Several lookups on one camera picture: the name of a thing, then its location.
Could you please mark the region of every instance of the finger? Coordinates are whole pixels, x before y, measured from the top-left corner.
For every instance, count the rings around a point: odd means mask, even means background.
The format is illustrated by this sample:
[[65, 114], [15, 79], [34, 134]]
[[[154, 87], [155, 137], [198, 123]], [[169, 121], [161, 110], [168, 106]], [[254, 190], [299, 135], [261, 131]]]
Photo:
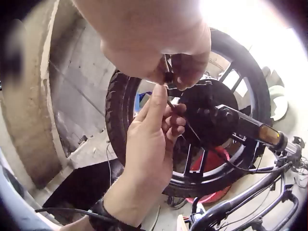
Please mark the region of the finger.
[[166, 56], [162, 55], [160, 58], [157, 67], [154, 69], [154, 71], [150, 72], [146, 79], [158, 83], [158, 84], [164, 84], [165, 82], [165, 73], [167, 71], [167, 64], [166, 64]]
[[173, 60], [174, 84], [184, 90], [203, 76], [209, 61], [209, 51], [197, 55], [178, 54]]
[[[176, 112], [181, 115], [186, 111], [186, 105], [183, 103], [180, 104], [174, 104], [175, 110]], [[176, 114], [171, 107], [168, 105], [166, 107], [165, 113], [164, 113], [164, 118], [168, 118], [169, 116], [171, 116], [172, 114]]]
[[167, 97], [166, 87], [156, 84], [150, 99], [148, 113], [144, 119], [151, 131], [161, 129], [163, 115], [167, 106]]
[[145, 103], [145, 105], [142, 107], [142, 109], [140, 110], [140, 112], [137, 114], [137, 116], [134, 118], [134, 121], [140, 121], [142, 122], [145, 117], [147, 116], [147, 113], [149, 111], [149, 107], [150, 107], [150, 99], [148, 99], [148, 101]]
[[165, 120], [163, 120], [161, 124], [161, 129], [163, 130], [163, 133], [167, 133], [167, 131], [171, 128], [171, 125], [167, 124]]
[[165, 120], [169, 126], [185, 126], [186, 120], [178, 115], [172, 115]]
[[178, 127], [171, 127], [166, 133], [166, 137], [168, 140], [173, 142], [173, 145], [175, 144], [176, 139], [182, 135], [185, 132], [185, 127], [178, 126]]

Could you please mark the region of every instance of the wall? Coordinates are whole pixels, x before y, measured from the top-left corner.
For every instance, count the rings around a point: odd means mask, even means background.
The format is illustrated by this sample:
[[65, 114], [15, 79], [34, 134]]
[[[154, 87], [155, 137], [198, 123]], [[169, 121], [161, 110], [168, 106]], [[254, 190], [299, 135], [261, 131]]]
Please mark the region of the wall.
[[[12, 147], [4, 154], [16, 168], [16, 175], [28, 174], [37, 188], [43, 188], [66, 161], [53, 120], [47, 65], [58, 3], [59, 0], [42, 2], [23, 21], [23, 74], [19, 84], [5, 83], [1, 101], [6, 128], [18, 156], [10, 156], [15, 153]], [[29, 179], [21, 181], [33, 188]]]

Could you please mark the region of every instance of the hub motor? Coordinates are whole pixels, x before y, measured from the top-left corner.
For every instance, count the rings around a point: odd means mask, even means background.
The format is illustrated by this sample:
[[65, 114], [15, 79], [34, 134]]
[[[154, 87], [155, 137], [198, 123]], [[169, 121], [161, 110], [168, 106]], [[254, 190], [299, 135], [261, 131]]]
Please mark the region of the hub motor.
[[[183, 92], [179, 103], [186, 105], [185, 117], [205, 146], [222, 145], [236, 130], [238, 116], [228, 109], [218, 111], [216, 108], [224, 104], [238, 110], [236, 98], [226, 85], [216, 79], [199, 81]], [[185, 130], [183, 137], [192, 145], [200, 146], [190, 129]]]

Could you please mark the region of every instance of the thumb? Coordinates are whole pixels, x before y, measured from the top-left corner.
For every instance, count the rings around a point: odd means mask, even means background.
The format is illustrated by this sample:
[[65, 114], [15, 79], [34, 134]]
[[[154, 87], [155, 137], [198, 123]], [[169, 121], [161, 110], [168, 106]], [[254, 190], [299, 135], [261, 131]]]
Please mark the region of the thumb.
[[156, 84], [152, 92], [148, 114], [144, 120], [147, 127], [153, 132], [161, 129], [163, 115], [167, 106], [167, 97], [166, 87]]

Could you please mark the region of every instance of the wrist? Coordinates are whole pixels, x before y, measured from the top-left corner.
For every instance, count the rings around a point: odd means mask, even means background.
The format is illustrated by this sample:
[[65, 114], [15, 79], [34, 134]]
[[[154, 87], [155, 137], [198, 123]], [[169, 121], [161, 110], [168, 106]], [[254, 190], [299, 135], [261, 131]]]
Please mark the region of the wrist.
[[114, 218], [137, 227], [156, 202], [157, 196], [124, 171], [104, 196], [104, 207]]

